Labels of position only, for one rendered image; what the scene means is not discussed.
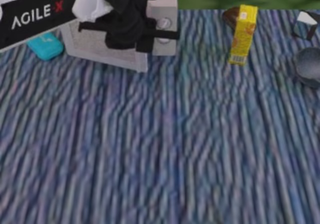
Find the yellow box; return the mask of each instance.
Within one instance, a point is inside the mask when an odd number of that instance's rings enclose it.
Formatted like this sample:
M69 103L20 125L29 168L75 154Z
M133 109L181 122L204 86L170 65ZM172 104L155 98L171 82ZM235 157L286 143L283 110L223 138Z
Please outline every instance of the yellow box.
M232 41L229 63L244 65L250 51L256 29L258 8L241 5Z

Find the blue striped surface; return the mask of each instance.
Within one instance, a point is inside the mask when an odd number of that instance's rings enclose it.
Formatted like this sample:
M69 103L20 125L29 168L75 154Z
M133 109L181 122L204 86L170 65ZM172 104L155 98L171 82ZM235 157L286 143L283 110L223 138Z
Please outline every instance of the blue striped surface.
M222 11L181 11L150 71L25 45L0 62L0 223L320 223L320 94L295 78L295 11L260 11L227 64Z

